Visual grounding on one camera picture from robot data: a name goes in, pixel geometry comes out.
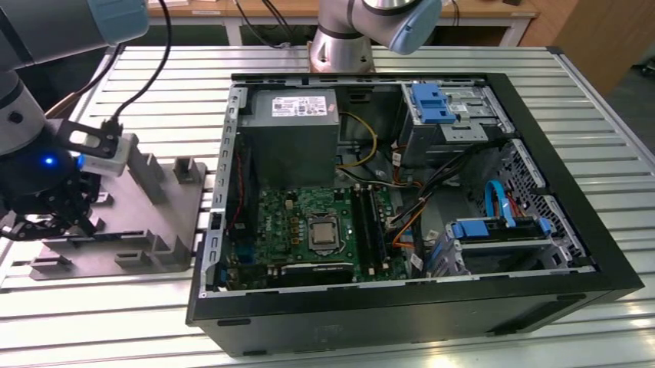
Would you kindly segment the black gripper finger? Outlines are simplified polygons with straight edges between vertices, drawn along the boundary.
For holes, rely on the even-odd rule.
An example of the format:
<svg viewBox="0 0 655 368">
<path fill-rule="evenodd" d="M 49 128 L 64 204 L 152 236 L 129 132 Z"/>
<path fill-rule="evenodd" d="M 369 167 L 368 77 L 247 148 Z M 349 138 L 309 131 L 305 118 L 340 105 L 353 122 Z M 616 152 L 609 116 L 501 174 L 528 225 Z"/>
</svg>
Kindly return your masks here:
<svg viewBox="0 0 655 368">
<path fill-rule="evenodd" d="M 30 222 L 21 215 L 6 214 L 1 219 L 1 236 L 16 242 L 29 242 L 57 237 L 68 229 L 68 223 L 60 218 Z"/>
<path fill-rule="evenodd" d="M 90 204 L 85 201 L 78 189 L 54 187 L 42 192 L 40 198 L 52 215 L 50 222 L 56 235 L 64 235 L 72 228 L 76 228 L 84 236 L 92 236 L 96 233 L 96 227 L 88 217 Z"/>
</svg>

